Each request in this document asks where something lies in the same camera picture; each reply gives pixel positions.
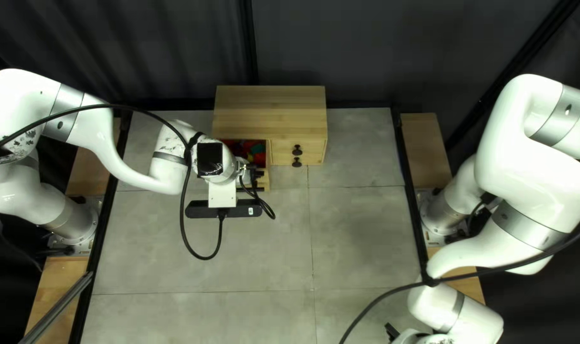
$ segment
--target black metal frame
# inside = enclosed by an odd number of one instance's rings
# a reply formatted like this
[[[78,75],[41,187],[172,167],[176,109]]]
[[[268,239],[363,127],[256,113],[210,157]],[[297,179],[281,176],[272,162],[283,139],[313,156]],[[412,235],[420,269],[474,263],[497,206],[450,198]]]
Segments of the black metal frame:
[[[132,114],[129,111],[116,111],[120,115],[120,135],[118,137],[117,151],[120,157],[124,156],[124,150],[127,146],[127,138],[129,137],[129,128],[131,126]],[[99,223],[95,235],[95,242],[91,249],[91,254],[88,260],[87,272],[93,273],[93,282],[88,285],[80,294],[80,301],[78,301],[78,308],[75,311],[74,323],[69,335],[69,344],[78,344],[82,338],[84,331],[84,324],[87,320],[88,307],[91,303],[91,296],[93,295],[93,286],[97,276],[97,267],[101,259],[101,252],[103,251],[103,241],[105,240],[105,232],[107,230],[107,223],[110,220],[111,207],[114,203],[114,196],[116,195],[116,188],[118,187],[118,179],[110,175],[108,179],[107,188],[105,189],[105,196],[103,198],[103,205],[99,214]]]
[[[408,164],[407,150],[404,143],[404,136],[402,135],[402,120],[401,114],[394,106],[390,108],[392,113],[392,121],[394,125],[394,136],[396,137],[396,150],[398,152],[398,161],[400,163],[402,178],[405,182],[405,194],[407,196],[408,211],[411,216],[411,225],[413,227],[413,235],[415,237],[415,245],[417,246],[417,258],[420,261],[420,272],[423,280],[429,279],[426,273],[426,266],[428,264],[428,251],[426,250],[426,241],[422,234],[420,210],[417,205],[415,197],[415,188],[413,186],[413,178],[411,177],[411,168]]]

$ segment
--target gray floor tile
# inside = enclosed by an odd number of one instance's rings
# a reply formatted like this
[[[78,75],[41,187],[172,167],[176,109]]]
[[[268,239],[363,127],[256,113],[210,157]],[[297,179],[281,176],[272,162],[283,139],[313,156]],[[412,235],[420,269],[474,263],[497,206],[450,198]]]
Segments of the gray floor tile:
[[[95,293],[311,289],[307,190],[259,194],[277,219],[266,215],[226,219],[219,254],[203,262],[191,256],[182,242],[179,197],[117,192]],[[191,199],[207,199],[207,194],[188,192],[186,204]],[[194,250],[203,255],[213,251],[216,219],[186,219],[186,228]]]
[[[315,344],[313,292],[94,295],[84,344]]]
[[[328,136],[309,187],[404,185],[390,109],[328,110]]]
[[[418,258],[404,187],[309,189],[314,286],[414,282]]]
[[[271,166],[268,170],[272,190],[307,187],[307,167]]]
[[[376,297],[389,289],[317,290],[317,344],[336,344],[354,318]],[[381,301],[362,319],[347,338],[347,344],[388,343],[384,325],[390,323],[399,332],[408,328],[432,333],[411,316],[407,309],[408,292]]]
[[[212,111],[155,111],[155,114],[164,119],[179,119],[185,121],[197,130],[210,134],[212,130],[212,121],[214,112]],[[148,174],[150,160],[156,139],[159,136],[160,128],[163,126],[160,122],[142,114],[133,114],[131,119],[131,128],[127,139],[127,147],[124,152],[124,162],[135,171]],[[188,190],[207,190],[208,186],[202,179],[196,178],[192,173],[188,182]],[[123,181],[118,182],[118,191],[141,190],[138,187],[127,184]]]

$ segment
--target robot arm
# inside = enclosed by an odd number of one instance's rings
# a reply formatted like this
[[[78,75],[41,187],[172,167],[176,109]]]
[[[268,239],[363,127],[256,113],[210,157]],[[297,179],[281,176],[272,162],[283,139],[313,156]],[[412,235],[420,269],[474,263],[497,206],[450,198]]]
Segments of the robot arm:
[[[79,106],[104,104],[90,94],[55,82],[41,75],[25,70],[5,69],[0,71],[0,138],[22,128],[26,124],[48,117],[51,114]],[[55,138],[94,152],[103,166],[118,179],[145,190],[177,195],[187,172],[184,163],[184,145],[171,129],[163,127],[154,150],[149,175],[143,175],[128,167],[118,156],[112,132],[113,114],[109,108],[80,111],[47,122],[0,149],[0,164],[25,158],[35,148],[40,135]],[[185,122],[172,121],[188,141],[196,133]],[[201,136],[191,150],[195,171],[214,188],[224,189],[224,199],[219,206],[232,206],[229,199],[235,190],[234,181],[238,174],[245,173],[240,168],[246,161],[236,158],[220,141]],[[217,155],[218,161],[210,161],[209,166],[197,161],[199,147]]]
[[[483,189],[503,198],[479,235],[443,247],[428,262],[433,278],[462,266],[494,268],[560,243],[580,221],[580,90],[537,75],[520,75],[502,90],[476,155],[423,211],[424,225],[453,227]],[[551,257],[510,270],[535,274]],[[394,343],[496,343],[500,315],[449,286],[409,293],[414,317],[442,332],[407,330]]]
[[[25,70],[1,70],[0,140],[51,114],[95,104],[104,101]],[[0,212],[53,231],[62,243],[80,251],[92,239],[97,224],[94,209],[39,182],[35,146],[41,135],[91,150],[112,175],[129,184],[168,195],[179,194],[188,171],[180,138],[164,126],[154,148],[149,175],[143,175],[118,156],[112,121],[110,108],[80,111],[48,121],[0,147]],[[187,123],[170,124],[186,141],[195,137],[189,163],[209,183],[208,207],[236,207],[235,180],[239,176],[249,179],[247,161],[234,157],[222,142],[202,133],[196,135]]]

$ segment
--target wooden box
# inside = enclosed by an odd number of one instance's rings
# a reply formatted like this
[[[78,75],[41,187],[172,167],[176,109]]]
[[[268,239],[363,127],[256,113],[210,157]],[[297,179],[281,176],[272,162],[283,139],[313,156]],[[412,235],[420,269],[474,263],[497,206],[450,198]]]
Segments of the wooden box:
[[[328,140],[324,87],[218,86],[212,137],[266,140],[271,165],[321,165]],[[300,155],[293,154],[297,148]]]

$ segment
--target drawer knob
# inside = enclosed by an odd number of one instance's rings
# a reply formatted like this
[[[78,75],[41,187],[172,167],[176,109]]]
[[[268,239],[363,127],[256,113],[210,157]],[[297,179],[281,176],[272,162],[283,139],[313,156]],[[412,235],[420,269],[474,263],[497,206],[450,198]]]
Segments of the drawer knob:
[[[292,151],[293,155],[301,155],[303,151],[301,151],[301,145],[294,145],[294,151]]]
[[[301,167],[303,166],[302,162],[299,161],[300,158],[294,158],[294,162],[292,163],[292,167]]]

